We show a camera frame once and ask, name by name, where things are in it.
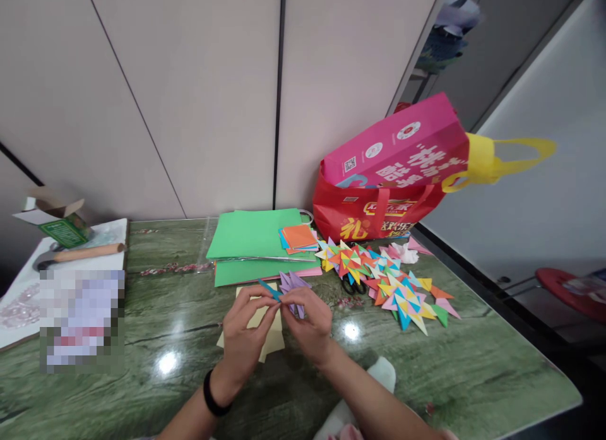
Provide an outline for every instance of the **hand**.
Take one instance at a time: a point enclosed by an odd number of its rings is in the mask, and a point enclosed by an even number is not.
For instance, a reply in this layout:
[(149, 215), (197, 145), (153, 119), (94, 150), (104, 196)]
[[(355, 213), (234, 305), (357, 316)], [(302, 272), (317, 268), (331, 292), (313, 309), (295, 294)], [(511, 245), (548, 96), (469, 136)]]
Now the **hand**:
[[(262, 307), (269, 306), (257, 328), (246, 328)], [(267, 288), (251, 285), (240, 290), (234, 305), (223, 319), (223, 360), (214, 368), (210, 392), (220, 407), (232, 403), (257, 365), (267, 333), (280, 304)]]
[[(333, 313), (309, 287), (294, 288), (280, 297), (282, 316), (305, 356), (315, 365), (325, 365), (336, 343), (330, 338)], [(297, 319), (290, 312), (289, 304), (305, 307), (307, 319)]]

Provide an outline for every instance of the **wooden hammer handle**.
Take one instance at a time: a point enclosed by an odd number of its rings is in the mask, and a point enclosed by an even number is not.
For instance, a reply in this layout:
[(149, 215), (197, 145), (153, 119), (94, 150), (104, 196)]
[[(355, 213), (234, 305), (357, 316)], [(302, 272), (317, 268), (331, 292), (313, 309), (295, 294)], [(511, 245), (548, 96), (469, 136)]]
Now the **wooden hammer handle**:
[(102, 255), (117, 254), (124, 250), (124, 244), (106, 244), (105, 246), (89, 247), (77, 251), (63, 251), (55, 255), (55, 261), (71, 261), (83, 258), (99, 257)]

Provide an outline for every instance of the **cardboard box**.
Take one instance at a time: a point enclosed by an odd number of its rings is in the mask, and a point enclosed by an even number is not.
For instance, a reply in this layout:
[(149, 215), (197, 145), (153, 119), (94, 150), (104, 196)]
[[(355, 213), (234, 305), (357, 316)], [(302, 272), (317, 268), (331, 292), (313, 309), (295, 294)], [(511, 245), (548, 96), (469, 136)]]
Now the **cardboard box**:
[(444, 93), (395, 113), (324, 157), (338, 187), (437, 184), (466, 170), (469, 140)]
[(24, 210), (13, 216), (37, 225), (45, 234), (70, 248), (88, 242), (91, 236), (90, 228), (76, 213), (83, 205), (84, 199), (64, 205), (46, 186), (35, 187), (28, 191)]

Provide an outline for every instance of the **green marble table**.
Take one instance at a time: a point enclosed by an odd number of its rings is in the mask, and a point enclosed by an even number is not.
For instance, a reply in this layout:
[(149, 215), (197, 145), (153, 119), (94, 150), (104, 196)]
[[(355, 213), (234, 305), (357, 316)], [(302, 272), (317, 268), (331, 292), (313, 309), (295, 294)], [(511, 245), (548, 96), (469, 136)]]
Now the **green marble table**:
[[(131, 224), (119, 372), (41, 374), (38, 339), (0, 354), (0, 438), (131, 439), (162, 430), (220, 359), (216, 324), (235, 287), (214, 288), (211, 273), (141, 272), (198, 263), (206, 224)], [(447, 329), (426, 321), (429, 337), (413, 324), (402, 332), (368, 297), (363, 306), (338, 307), (345, 294), (334, 271), (308, 280), (333, 309), (335, 339), (364, 367), (389, 359), (396, 396), (430, 425), (461, 439), (494, 439), (581, 403), (568, 378), (435, 257), (402, 269), (409, 267), (453, 294), (463, 319), (451, 317)], [(257, 367), (216, 438), (309, 439), (339, 400), (283, 334), (286, 349)]]

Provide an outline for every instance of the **black wristband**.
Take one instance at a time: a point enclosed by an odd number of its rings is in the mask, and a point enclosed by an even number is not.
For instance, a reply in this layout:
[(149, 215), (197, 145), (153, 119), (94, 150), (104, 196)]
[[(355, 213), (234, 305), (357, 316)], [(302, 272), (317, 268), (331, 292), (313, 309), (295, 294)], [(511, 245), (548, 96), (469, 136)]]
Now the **black wristband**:
[(210, 374), (213, 373), (213, 369), (208, 371), (206, 377), (204, 377), (204, 401), (206, 401), (206, 406), (210, 410), (210, 412), (216, 417), (222, 417), (229, 413), (229, 409), (232, 408), (232, 404), (227, 407), (219, 407), (213, 399), (213, 395), (210, 393)]

